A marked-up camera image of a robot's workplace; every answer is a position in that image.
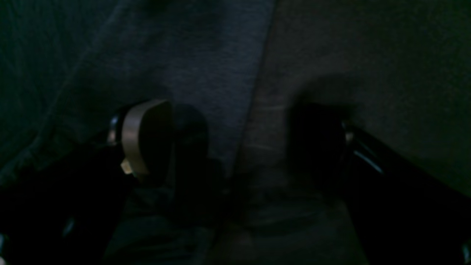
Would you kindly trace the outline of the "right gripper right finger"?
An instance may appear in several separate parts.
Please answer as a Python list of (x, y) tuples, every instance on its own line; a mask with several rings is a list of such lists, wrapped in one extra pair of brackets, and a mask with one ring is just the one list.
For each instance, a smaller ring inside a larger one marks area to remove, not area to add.
[(291, 164), (344, 203), (370, 265), (469, 265), (470, 197), (316, 103), (291, 107)]

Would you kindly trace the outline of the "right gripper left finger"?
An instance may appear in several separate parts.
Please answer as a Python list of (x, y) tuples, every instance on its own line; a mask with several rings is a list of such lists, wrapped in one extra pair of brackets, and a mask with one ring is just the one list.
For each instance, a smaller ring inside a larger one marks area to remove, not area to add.
[(131, 191), (165, 181), (172, 112), (162, 99), (128, 105), (88, 143), (1, 188), (1, 264), (99, 264)]

